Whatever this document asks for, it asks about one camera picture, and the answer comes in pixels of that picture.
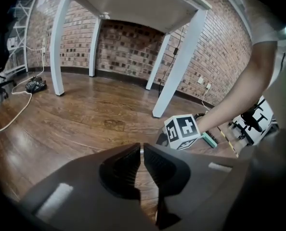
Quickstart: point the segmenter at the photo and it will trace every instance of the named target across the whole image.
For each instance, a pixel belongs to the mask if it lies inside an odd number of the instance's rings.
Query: office chair
[[[5,25],[0,29],[0,73],[4,70],[5,65],[9,58],[9,51],[7,48],[7,39],[11,33],[11,30],[15,24],[16,20],[14,19],[12,14],[7,14],[5,17]],[[16,83],[14,80],[8,80],[4,82],[0,82],[0,94],[4,94],[4,98],[8,98],[8,93],[3,88],[3,86],[6,86],[8,84],[12,83],[13,86],[16,86]]]
[[[240,140],[244,139],[245,137],[247,137],[247,140],[249,141],[249,143],[247,145],[251,145],[252,144],[252,140],[251,138],[248,136],[247,132],[246,132],[246,129],[248,128],[249,131],[251,131],[252,128],[254,128],[257,132],[262,132],[263,129],[261,128],[261,126],[259,125],[259,122],[262,121],[263,119],[267,120],[267,118],[261,114],[261,117],[256,120],[253,115],[255,113],[255,111],[257,109],[260,109],[262,111],[264,111],[260,106],[262,103],[265,102],[265,99],[263,99],[260,103],[259,101],[257,101],[256,104],[254,104],[250,109],[248,109],[246,112],[242,113],[241,114],[241,117],[245,123],[245,126],[244,127],[241,127],[239,124],[237,124],[236,122],[230,122],[229,123],[229,126],[234,124],[233,125],[233,128],[235,127],[240,127],[240,132],[241,132],[241,135],[238,137]]]

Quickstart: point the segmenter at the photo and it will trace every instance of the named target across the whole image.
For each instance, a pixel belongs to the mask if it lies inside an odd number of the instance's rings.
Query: baseboard
[[[40,71],[42,71],[42,67],[30,67],[30,68],[28,68],[28,70],[29,70],[29,72],[40,72]],[[44,67],[44,71],[45,72],[51,72],[51,68],[49,66],[46,66],[46,67]],[[73,74],[88,75],[89,69],[85,68],[85,67],[65,67],[65,66],[62,66],[61,72],[62,73],[73,73]],[[145,86],[147,84],[146,79],[142,79],[142,78],[130,76],[130,75],[125,75],[125,74],[121,74],[121,73],[106,71],[106,70],[102,70],[102,69],[95,69],[95,76],[96,77],[116,79],[116,80],[120,80],[120,81],[127,82],[130,84],[138,85],[138,86],[143,87],[143,88],[145,88]],[[152,89],[159,90],[159,84],[153,83]],[[174,96],[192,101],[194,103],[202,104],[201,99],[194,97],[194,96],[191,96],[189,94],[186,94],[184,92],[181,92],[179,90],[175,91]],[[214,107],[212,104],[210,104],[206,101],[204,101],[204,103],[205,103],[205,106],[210,108],[210,109]]]

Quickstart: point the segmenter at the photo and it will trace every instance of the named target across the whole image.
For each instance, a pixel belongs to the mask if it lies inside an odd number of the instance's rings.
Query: hardwood floor
[[[156,90],[116,80],[63,73],[65,94],[54,94],[51,74],[43,73],[48,89],[33,95],[30,105],[0,132],[0,182],[4,192],[19,200],[37,182],[75,158],[134,143],[153,143],[164,121],[173,115],[204,112],[204,107],[173,97],[162,118],[153,118]],[[16,91],[24,90],[20,85]],[[26,105],[27,94],[13,95],[0,105],[0,128]],[[235,157],[215,128],[217,148],[197,141],[190,153]],[[136,179],[142,208],[155,220],[158,189],[144,167]]]

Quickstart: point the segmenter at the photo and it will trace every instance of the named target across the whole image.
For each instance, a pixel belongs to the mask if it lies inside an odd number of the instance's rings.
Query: brick wall
[[[245,68],[251,42],[241,19],[227,0],[207,0],[212,6],[207,14],[197,50],[194,52],[178,90],[203,98],[205,86],[212,84],[205,96],[218,104]],[[27,34],[27,45],[46,47],[45,65],[50,65],[50,36],[59,0],[35,6]],[[88,67],[95,17],[76,2],[71,2],[64,23],[61,43],[61,66]],[[161,67],[155,78],[159,83],[173,60],[174,48],[188,26],[172,33]],[[98,41],[96,68],[148,79],[163,40],[163,34],[142,25],[104,21]],[[38,51],[28,51],[28,66],[41,65]],[[204,82],[198,84],[202,76]]]

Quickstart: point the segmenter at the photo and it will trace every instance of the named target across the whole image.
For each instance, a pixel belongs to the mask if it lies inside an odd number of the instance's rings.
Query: metal rack
[[[6,64],[4,74],[9,76],[19,71],[26,70],[26,36],[28,23],[32,9],[36,0],[18,0],[15,7],[11,8],[11,12],[17,18],[7,42],[9,50],[9,61]]]

